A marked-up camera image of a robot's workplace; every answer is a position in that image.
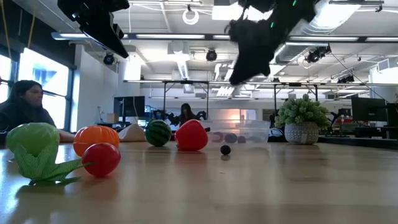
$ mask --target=orange ball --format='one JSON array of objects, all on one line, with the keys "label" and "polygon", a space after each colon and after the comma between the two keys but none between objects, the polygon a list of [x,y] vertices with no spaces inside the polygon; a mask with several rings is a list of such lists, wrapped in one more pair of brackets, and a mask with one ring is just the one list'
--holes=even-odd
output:
[{"label": "orange ball", "polygon": [[73,142],[73,149],[78,156],[82,156],[83,153],[92,145],[97,143],[109,143],[114,147],[119,147],[119,135],[112,128],[106,126],[88,126],[81,128]]}]

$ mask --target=potted plant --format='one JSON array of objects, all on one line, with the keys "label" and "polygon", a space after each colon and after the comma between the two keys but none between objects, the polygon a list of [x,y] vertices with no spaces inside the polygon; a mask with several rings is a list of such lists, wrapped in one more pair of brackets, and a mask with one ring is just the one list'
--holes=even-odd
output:
[{"label": "potted plant", "polygon": [[327,128],[328,110],[320,102],[311,101],[307,94],[302,99],[289,99],[279,109],[275,119],[278,128],[285,127],[285,138],[294,144],[314,144],[319,129]]}]

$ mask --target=table surface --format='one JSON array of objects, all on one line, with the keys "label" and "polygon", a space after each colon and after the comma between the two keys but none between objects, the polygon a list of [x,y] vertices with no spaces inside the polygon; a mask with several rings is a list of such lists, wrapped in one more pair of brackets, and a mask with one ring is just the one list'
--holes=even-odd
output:
[{"label": "table surface", "polygon": [[[84,169],[68,185],[28,186],[0,150],[0,223],[397,223],[398,154],[380,149],[269,143],[177,153],[123,143],[106,179]],[[76,158],[59,148],[57,162]]]}]

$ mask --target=beige cushion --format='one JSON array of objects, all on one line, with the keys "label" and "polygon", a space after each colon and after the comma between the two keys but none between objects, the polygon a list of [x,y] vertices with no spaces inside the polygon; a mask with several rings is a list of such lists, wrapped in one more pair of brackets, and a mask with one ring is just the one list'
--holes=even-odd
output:
[{"label": "beige cushion", "polygon": [[119,132],[121,142],[144,142],[144,130],[138,124],[132,124]]}]

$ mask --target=plastic bin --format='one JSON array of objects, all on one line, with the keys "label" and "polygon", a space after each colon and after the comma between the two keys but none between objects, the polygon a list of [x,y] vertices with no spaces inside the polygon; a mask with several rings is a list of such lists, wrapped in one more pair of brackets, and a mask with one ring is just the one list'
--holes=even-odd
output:
[{"label": "plastic bin", "polygon": [[268,121],[255,120],[208,120],[200,121],[207,133],[207,146],[265,147],[268,142]]}]

